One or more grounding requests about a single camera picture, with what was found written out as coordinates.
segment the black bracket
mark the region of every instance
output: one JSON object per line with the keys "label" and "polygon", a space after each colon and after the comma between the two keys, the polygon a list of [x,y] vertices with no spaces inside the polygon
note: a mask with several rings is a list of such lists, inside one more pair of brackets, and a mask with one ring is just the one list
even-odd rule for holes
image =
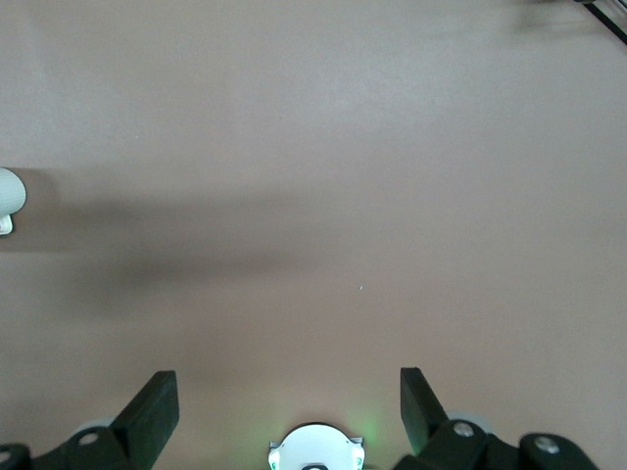
{"label": "black bracket", "polygon": [[[603,23],[607,29],[613,32],[614,35],[627,46],[627,33],[618,24],[613,22],[597,5],[595,5],[595,1],[596,0],[575,0],[575,2],[581,3],[584,7],[586,7],[588,11],[597,18],[597,20]],[[621,8],[623,13],[627,13],[627,2],[625,0],[615,1],[617,7]]]}
{"label": "black bracket", "polygon": [[109,427],[76,433],[31,458],[21,444],[0,446],[0,470],[150,470],[178,423],[176,375],[157,372]]}
{"label": "black bracket", "polygon": [[394,470],[599,470],[566,438],[527,434],[510,446],[474,423],[449,420],[420,369],[401,369],[401,417],[414,455]]}

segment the screw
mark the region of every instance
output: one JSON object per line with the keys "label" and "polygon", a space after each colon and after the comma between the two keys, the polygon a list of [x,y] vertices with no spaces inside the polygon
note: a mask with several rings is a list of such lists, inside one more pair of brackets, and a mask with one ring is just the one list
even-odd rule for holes
{"label": "screw", "polygon": [[90,444],[94,444],[96,441],[98,441],[98,435],[96,433],[88,433],[78,440],[78,445],[89,446]]}
{"label": "screw", "polygon": [[546,436],[537,437],[534,440],[534,444],[542,452],[546,452],[546,453],[558,453],[559,452],[559,446],[555,443],[555,441],[551,438],[547,438]]}
{"label": "screw", "polygon": [[455,426],[453,426],[453,430],[455,431],[455,434],[462,438],[471,438],[472,436],[474,436],[472,426],[470,426],[468,423],[464,423],[463,421],[456,423]]}

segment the white object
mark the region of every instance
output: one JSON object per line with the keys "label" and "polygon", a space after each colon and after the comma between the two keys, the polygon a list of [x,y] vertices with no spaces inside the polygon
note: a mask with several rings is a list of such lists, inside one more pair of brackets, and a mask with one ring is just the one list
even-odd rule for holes
{"label": "white object", "polygon": [[16,174],[0,168],[0,235],[13,231],[11,214],[19,211],[26,202],[26,189]]}
{"label": "white object", "polygon": [[270,443],[270,470],[362,470],[363,439],[349,439],[326,424],[301,426]]}

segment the black cable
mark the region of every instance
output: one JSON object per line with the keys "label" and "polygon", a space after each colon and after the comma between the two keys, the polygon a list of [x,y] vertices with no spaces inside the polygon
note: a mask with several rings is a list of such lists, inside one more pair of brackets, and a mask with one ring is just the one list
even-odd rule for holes
{"label": "black cable", "polygon": [[618,26],[615,22],[608,18],[604,12],[602,12],[601,10],[599,10],[599,8],[595,6],[595,4],[587,3],[584,4],[584,7],[586,7],[590,13],[597,17],[597,20],[603,23],[607,27],[607,29],[613,32],[618,39],[620,39],[625,45],[627,45],[627,33],[623,31],[620,26]]}

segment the white round sensor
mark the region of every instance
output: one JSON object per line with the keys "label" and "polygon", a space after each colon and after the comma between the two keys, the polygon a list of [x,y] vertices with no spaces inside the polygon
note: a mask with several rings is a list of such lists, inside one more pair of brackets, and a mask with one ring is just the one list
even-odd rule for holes
{"label": "white round sensor", "polygon": [[363,439],[348,438],[327,424],[296,428],[282,443],[270,443],[270,470],[362,470]]}

